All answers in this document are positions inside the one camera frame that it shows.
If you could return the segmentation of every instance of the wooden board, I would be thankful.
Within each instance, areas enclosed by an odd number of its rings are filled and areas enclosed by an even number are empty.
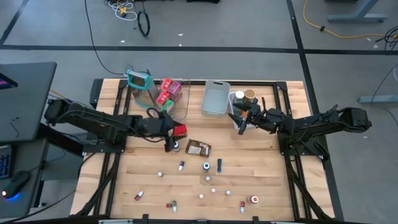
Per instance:
[[[97,110],[112,114],[118,83],[117,79],[104,80]],[[309,116],[303,83],[287,82],[287,85],[293,117]],[[275,107],[271,87],[232,86],[231,91],[249,88],[258,98],[266,99],[267,108]],[[187,116],[182,121],[187,125],[188,138],[180,141],[182,150],[166,153],[163,142],[151,143],[129,137],[126,151],[121,156],[111,217],[142,218],[142,214],[147,213],[154,219],[252,220],[252,216],[258,216],[260,220],[293,220],[285,163],[279,153],[277,135],[248,128],[240,136],[228,116],[218,119],[202,115],[200,105],[204,86],[192,85],[186,91],[190,97]],[[129,114],[144,114],[144,110],[132,101]],[[211,144],[210,157],[186,154],[184,149],[188,139]],[[216,171],[218,158],[223,160],[220,173]],[[178,171],[180,161],[185,161],[181,172]],[[71,213],[79,211],[97,188],[102,162],[103,155],[97,154],[81,169]],[[203,172],[204,162],[211,165],[209,173]],[[316,157],[304,156],[302,163],[307,189],[325,213],[333,217],[321,162]],[[158,177],[158,171],[164,176]],[[207,175],[211,177],[210,181],[205,180]],[[212,188],[216,189],[215,194],[211,193]],[[134,197],[141,190],[144,196],[135,201]],[[231,191],[230,196],[225,195],[226,190]],[[204,199],[199,199],[200,194],[205,196]],[[259,203],[246,204],[246,211],[241,214],[240,201],[245,201],[248,195],[257,195]],[[177,201],[177,213],[165,207],[172,200]],[[300,194],[298,200],[303,217]]]

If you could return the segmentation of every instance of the black metal frame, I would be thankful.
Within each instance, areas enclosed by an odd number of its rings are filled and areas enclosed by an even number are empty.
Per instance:
[[[206,82],[206,80],[192,80],[191,81],[191,85],[204,85],[205,82]],[[259,82],[259,81],[248,81],[248,82],[246,82],[246,81],[226,81],[226,82],[228,82],[231,85],[235,85],[235,86],[268,86],[268,87],[272,87],[272,89],[274,91],[275,107],[278,110],[282,110],[282,104],[280,102],[280,95],[279,95],[279,93],[281,91],[283,99],[284,99],[284,106],[285,106],[285,109],[286,109],[286,114],[288,116],[292,116],[292,109],[291,109],[291,106],[290,106],[289,95],[287,93],[287,84],[286,84],[286,82]],[[95,81],[95,83],[97,85],[102,86],[102,82]],[[159,84],[159,83],[160,83],[160,80],[155,80],[155,84]],[[123,85],[119,84],[118,96],[117,96],[116,101],[115,101],[114,114],[117,113],[117,111],[119,111],[119,102],[120,102],[120,99],[121,99],[121,93],[123,91],[123,88],[124,88]],[[99,88],[96,87],[95,90],[96,91],[101,91],[101,87],[99,87]],[[124,106],[123,114],[127,114],[127,111],[128,111],[128,106],[129,106],[129,102],[130,102],[129,97],[131,95],[131,94],[129,94],[129,92],[130,92],[130,88],[127,91],[127,98],[126,98],[126,103],[125,103],[125,106]],[[91,95],[99,96],[100,94],[92,92]],[[290,191],[290,200],[291,200],[291,204],[292,204],[292,210],[293,210],[293,214],[294,214],[294,219],[295,220],[300,220],[300,219],[304,220],[303,218],[300,217],[299,206],[298,206],[298,202],[297,202],[297,194],[296,194],[296,190],[295,190],[295,181],[292,178],[289,177],[288,168],[292,167],[292,164],[291,164],[292,161],[291,161],[291,158],[290,158],[291,155],[284,154],[283,152],[281,152],[281,154],[282,154],[282,156],[284,156],[284,159],[285,159],[285,164],[286,164],[286,169],[287,169],[287,174],[288,174],[287,178],[288,178],[289,191]],[[293,156],[295,157],[295,165],[297,167],[297,177],[298,177],[298,181],[299,181],[299,184],[300,184],[299,190],[302,190],[303,188],[305,189],[305,177],[304,177],[304,173],[303,173],[302,161],[301,161],[301,158],[300,158],[300,154],[296,154],[296,155],[293,155]],[[120,159],[120,153],[117,153],[115,155],[115,159],[117,159],[117,161]],[[103,169],[101,171],[102,179],[106,175],[106,170],[107,170],[108,164],[109,164],[109,156],[105,156]],[[329,185],[330,184],[335,185],[334,177],[331,177],[330,179],[328,179],[328,183],[329,183]],[[105,214],[109,215],[109,216],[111,214],[111,205],[112,205],[112,201],[113,201],[113,195],[114,195],[115,186],[116,186],[116,176],[112,179],[112,182],[111,182],[111,185],[110,185],[110,188],[109,188],[108,202],[107,202],[107,205],[106,205],[106,213]],[[309,222],[310,220],[312,220],[312,213],[311,213],[311,208],[309,206],[309,202],[307,201],[307,199],[304,196],[305,194],[308,196],[309,193],[308,192],[304,192],[304,193],[302,192],[302,200],[303,200],[304,211],[305,211],[305,221]],[[100,209],[99,205],[101,203],[101,200],[99,199],[99,202],[97,202],[97,203],[98,203],[98,205],[97,205],[97,207],[95,207],[93,215],[98,215],[98,212],[99,212],[99,209]],[[270,222],[257,221],[258,217],[253,217],[253,218],[254,218],[253,221],[213,221],[213,220],[207,220],[206,223],[270,223]],[[170,223],[199,223],[199,220],[150,220],[151,223],[156,223],[157,221],[159,221],[161,223],[168,223],[168,222],[170,222]]]

